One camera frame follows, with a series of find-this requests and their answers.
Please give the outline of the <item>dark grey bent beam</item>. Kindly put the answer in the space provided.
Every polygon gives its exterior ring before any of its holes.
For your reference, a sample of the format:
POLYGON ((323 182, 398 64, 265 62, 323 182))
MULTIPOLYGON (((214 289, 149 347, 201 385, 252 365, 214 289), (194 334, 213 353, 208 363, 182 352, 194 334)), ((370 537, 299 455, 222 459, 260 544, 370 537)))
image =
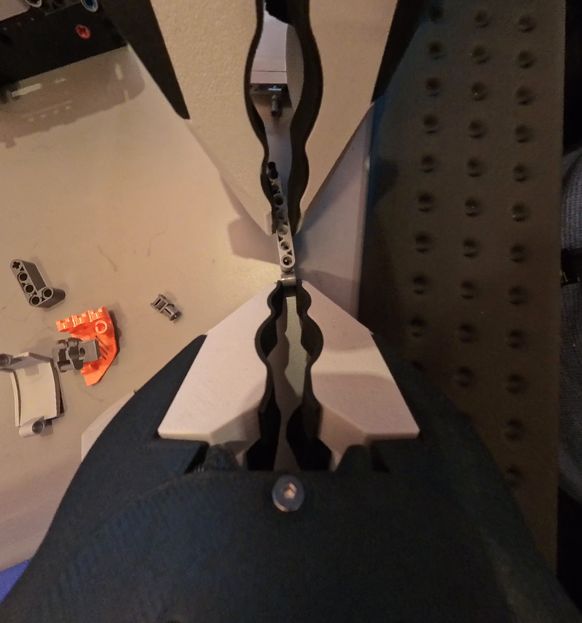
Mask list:
POLYGON ((33 262, 14 259, 10 269, 31 307, 51 308, 65 299, 65 291, 47 285, 33 262))

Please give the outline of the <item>dark grey connector block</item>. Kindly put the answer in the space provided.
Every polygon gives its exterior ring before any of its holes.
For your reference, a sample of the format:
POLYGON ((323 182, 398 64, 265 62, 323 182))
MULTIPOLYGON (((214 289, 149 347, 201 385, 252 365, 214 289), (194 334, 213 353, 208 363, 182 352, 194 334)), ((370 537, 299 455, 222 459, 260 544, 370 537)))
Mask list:
POLYGON ((67 338, 59 340, 53 348, 53 361, 60 372, 68 370, 82 371, 86 363, 100 359, 100 347, 97 339, 81 340, 67 338))

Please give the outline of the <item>orange curved panel piece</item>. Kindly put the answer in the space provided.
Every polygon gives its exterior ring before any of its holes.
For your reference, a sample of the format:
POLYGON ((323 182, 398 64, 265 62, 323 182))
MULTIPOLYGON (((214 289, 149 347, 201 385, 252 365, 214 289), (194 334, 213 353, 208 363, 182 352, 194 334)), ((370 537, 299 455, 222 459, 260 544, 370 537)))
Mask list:
POLYGON ((118 354, 116 330, 108 308, 102 306, 90 309, 78 315, 56 320, 55 324, 56 329, 63 335, 62 339, 73 337, 81 340, 98 340, 100 359, 84 364, 83 370, 77 372, 82 375, 86 385, 99 383, 118 354))

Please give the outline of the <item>dark grey axle pin connector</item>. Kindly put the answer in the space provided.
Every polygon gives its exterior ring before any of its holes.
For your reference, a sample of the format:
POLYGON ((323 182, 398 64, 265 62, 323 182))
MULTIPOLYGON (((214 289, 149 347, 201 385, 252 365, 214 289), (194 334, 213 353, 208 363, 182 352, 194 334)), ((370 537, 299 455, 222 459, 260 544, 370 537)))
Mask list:
POLYGON ((150 306, 166 317, 170 322, 174 322, 182 316, 182 312, 163 294, 158 294, 150 303, 150 306))

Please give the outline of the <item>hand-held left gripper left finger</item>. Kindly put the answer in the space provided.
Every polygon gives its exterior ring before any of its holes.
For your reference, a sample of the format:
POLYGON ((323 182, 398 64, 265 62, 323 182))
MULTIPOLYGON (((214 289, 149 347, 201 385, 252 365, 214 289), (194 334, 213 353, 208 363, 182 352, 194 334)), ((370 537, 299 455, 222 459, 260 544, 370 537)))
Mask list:
POLYGON ((276 446, 280 413, 268 355, 284 288, 268 285, 210 329, 157 430, 211 446, 276 446))

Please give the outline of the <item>light grey wing panel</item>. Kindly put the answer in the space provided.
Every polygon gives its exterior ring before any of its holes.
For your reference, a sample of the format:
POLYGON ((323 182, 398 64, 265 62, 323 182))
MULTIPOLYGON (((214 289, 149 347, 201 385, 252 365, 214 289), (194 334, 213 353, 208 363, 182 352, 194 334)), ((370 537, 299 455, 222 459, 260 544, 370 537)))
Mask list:
POLYGON ((103 413, 101 413, 81 435, 81 460, 84 460, 90 449, 93 447, 106 426, 112 421, 116 414, 128 403, 136 392, 131 391, 119 400, 115 401, 103 413))

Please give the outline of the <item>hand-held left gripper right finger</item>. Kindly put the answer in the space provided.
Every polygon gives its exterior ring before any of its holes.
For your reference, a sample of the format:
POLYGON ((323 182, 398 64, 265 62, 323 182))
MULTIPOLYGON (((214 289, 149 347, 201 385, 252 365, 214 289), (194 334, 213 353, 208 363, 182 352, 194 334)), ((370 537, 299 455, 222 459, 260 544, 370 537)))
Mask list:
POLYGON ((309 437, 326 446, 416 438, 419 426, 372 332, 309 282, 298 284, 296 302, 309 437))

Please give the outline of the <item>long light grey holed beam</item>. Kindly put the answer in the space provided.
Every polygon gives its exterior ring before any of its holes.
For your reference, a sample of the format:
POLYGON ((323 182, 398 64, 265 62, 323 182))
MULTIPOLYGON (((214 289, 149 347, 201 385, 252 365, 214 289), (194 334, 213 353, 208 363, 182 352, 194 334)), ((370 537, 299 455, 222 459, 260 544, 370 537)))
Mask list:
MULTIPOLYGON (((274 161, 269 161, 266 166, 266 175, 272 193, 272 197, 276 192, 282 192, 283 188, 280 181, 279 171, 274 161)), ((295 251, 293 246, 293 237, 290 229, 288 218, 288 206, 279 206, 281 209, 276 210, 273 204, 273 233, 277 239, 279 250, 279 265, 282 272, 295 272, 295 251)))

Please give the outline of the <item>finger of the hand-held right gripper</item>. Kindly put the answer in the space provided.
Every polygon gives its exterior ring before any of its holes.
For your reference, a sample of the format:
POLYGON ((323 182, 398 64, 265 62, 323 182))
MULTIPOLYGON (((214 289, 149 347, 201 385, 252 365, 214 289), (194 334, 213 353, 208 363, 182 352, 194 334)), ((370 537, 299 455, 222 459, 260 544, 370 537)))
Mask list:
POLYGON ((153 1, 188 122, 225 183, 263 230, 273 229, 269 149, 250 95, 263 1, 153 1))
POLYGON ((369 110, 398 1, 299 1, 303 59, 292 120, 292 230, 369 110))

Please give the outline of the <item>light grey curved panel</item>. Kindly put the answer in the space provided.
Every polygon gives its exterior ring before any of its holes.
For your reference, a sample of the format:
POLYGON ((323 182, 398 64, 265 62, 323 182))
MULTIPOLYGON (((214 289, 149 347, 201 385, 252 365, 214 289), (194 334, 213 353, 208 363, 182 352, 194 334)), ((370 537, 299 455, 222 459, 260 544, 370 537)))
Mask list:
POLYGON ((36 353, 0 353, 0 372, 9 375, 15 425, 21 438, 40 435, 61 417, 61 388, 53 360, 36 353))

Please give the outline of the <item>grey and black toy vehicle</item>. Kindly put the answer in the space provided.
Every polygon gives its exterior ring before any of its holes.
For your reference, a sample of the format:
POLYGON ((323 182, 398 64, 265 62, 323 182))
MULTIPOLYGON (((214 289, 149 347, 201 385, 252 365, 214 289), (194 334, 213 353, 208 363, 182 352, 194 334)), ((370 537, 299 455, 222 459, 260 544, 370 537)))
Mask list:
POLYGON ((0 1, 0 92, 125 45, 102 1, 0 1))

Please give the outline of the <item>grey rectangular holed panel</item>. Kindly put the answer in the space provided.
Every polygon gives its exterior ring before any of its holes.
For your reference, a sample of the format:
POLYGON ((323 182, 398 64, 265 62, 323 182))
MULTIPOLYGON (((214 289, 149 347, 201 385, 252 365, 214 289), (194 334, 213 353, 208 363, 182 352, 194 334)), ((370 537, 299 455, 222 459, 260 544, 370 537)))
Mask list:
POLYGON ((250 74, 250 95, 258 104, 270 105, 270 116, 279 119, 290 105, 287 80, 287 25, 264 12, 264 23, 250 74))

